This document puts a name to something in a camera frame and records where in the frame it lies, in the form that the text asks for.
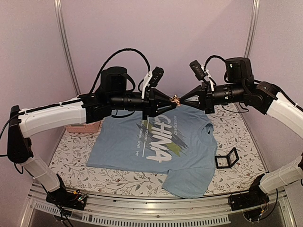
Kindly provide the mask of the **silver brooch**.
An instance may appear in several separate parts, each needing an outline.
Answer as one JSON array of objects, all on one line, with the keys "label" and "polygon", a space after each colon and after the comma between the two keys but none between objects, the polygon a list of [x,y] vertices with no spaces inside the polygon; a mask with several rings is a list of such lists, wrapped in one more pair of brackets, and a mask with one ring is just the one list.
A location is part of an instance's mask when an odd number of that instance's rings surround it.
[{"label": "silver brooch", "polygon": [[176,104],[176,106],[181,106],[180,98],[177,95],[174,95],[173,97],[171,97],[170,101],[172,103]]}]

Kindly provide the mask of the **light blue printed t-shirt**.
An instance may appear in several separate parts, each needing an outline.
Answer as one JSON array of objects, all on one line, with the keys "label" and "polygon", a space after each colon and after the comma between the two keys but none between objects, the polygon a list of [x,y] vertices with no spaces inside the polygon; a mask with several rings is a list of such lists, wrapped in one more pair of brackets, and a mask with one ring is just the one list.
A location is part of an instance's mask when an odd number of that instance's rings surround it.
[{"label": "light blue printed t-shirt", "polygon": [[87,166],[165,174],[162,187],[186,199],[202,197],[215,172],[217,142],[207,115],[179,106],[156,117],[104,120]]}]

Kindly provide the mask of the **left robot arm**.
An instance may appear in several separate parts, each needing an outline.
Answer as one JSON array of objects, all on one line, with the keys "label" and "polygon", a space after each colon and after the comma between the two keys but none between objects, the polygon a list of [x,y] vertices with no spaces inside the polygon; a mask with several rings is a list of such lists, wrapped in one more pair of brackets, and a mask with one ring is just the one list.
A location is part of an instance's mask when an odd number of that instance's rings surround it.
[{"label": "left robot arm", "polygon": [[34,157],[30,137],[66,125],[98,122],[111,116],[113,110],[141,111],[143,119],[172,110],[177,105],[169,96],[155,89],[163,74],[164,70],[159,67],[148,72],[143,79],[142,91],[135,92],[126,88],[127,82],[133,81],[127,69],[110,67],[101,72],[101,84],[94,93],[34,109],[21,110],[17,105],[12,107],[8,127],[8,159],[24,167],[48,192],[52,192],[52,198],[60,205],[67,205],[71,200],[70,194],[46,163]]}]

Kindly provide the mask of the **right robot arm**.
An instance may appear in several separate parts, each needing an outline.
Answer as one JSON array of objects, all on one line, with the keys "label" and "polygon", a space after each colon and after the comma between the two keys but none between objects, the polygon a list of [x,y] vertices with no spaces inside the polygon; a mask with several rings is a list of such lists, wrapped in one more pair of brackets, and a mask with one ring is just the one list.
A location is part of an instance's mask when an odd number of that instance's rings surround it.
[{"label": "right robot arm", "polygon": [[[299,137],[303,136],[303,109],[277,85],[254,79],[249,58],[224,59],[212,55],[206,62],[217,58],[224,62],[226,72],[224,85],[217,85],[206,65],[198,61],[190,63],[190,68],[201,85],[180,98],[180,103],[213,114],[216,105],[243,103],[264,115],[268,115],[291,129]],[[298,156],[289,164],[256,177],[245,195],[248,206],[255,206],[263,195],[303,179],[303,157]]]}]

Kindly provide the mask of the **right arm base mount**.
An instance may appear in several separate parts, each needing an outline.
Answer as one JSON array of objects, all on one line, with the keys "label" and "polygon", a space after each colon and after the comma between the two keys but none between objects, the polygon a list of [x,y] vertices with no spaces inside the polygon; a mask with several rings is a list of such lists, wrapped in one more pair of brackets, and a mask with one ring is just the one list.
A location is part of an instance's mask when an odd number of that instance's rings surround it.
[{"label": "right arm base mount", "polygon": [[230,195],[228,203],[232,211],[246,209],[269,202],[267,193],[264,193],[259,187],[261,178],[264,175],[265,174],[262,174],[255,178],[249,187],[248,192]]}]

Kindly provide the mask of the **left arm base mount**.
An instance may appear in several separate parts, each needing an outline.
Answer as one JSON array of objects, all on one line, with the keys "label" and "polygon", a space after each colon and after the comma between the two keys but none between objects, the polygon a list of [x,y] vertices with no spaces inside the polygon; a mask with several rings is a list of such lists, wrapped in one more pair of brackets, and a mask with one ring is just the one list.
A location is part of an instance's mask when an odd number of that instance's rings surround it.
[{"label": "left arm base mount", "polygon": [[75,210],[84,210],[87,202],[87,194],[79,190],[68,192],[62,178],[56,174],[59,179],[59,189],[54,192],[47,192],[46,201],[58,206],[67,207]]}]

